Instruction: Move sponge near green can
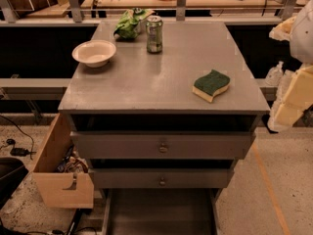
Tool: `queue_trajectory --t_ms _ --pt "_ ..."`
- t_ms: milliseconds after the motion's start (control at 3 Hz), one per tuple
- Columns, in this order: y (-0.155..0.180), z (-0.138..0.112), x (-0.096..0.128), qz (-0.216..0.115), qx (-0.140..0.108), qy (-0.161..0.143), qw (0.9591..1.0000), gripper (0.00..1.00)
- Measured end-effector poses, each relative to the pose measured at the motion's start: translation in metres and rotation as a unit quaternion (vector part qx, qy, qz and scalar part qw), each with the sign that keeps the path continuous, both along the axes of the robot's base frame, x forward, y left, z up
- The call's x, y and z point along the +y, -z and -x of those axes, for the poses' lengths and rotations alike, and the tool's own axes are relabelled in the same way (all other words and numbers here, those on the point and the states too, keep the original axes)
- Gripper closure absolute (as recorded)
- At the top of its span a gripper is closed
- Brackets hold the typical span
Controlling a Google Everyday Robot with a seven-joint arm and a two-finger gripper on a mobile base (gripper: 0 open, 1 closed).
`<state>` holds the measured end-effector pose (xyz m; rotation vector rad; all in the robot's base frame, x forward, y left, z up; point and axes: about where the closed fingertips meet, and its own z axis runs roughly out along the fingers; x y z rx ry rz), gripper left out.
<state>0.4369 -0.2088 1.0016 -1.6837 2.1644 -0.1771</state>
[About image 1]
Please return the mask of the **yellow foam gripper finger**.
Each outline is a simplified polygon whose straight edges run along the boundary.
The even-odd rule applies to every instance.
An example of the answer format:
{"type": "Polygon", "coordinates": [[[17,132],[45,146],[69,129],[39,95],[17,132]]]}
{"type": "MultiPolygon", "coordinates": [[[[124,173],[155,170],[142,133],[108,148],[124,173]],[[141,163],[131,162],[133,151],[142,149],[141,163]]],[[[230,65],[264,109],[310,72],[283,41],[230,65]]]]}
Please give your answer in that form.
{"type": "Polygon", "coordinates": [[[291,17],[279,23],[271,29],[269,37],[278,41],[290,41],[295,20],[296,17],[291,17]]]}
{"type": "Polygon", "coordinates": [[[313,105],[313,66],[286,70],[277,89],[270,117],[270,130],[284,131],[292,127],[313,105]]]}

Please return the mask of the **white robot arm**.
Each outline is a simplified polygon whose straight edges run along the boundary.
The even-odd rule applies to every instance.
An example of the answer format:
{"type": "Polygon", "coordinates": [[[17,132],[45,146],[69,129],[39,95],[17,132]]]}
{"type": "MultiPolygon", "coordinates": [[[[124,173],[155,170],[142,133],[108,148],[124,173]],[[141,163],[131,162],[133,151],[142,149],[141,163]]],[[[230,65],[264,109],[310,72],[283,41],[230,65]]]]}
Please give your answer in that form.
{"type": "Polygon", "coordinates": [[[287,40],[291,56],[301,62],[298,70],[285,71],[270,111],[269,129],[281,132],[292,127],[313,105],[313,0],[296,16],[274,27],[270,37],[287,40]]]}

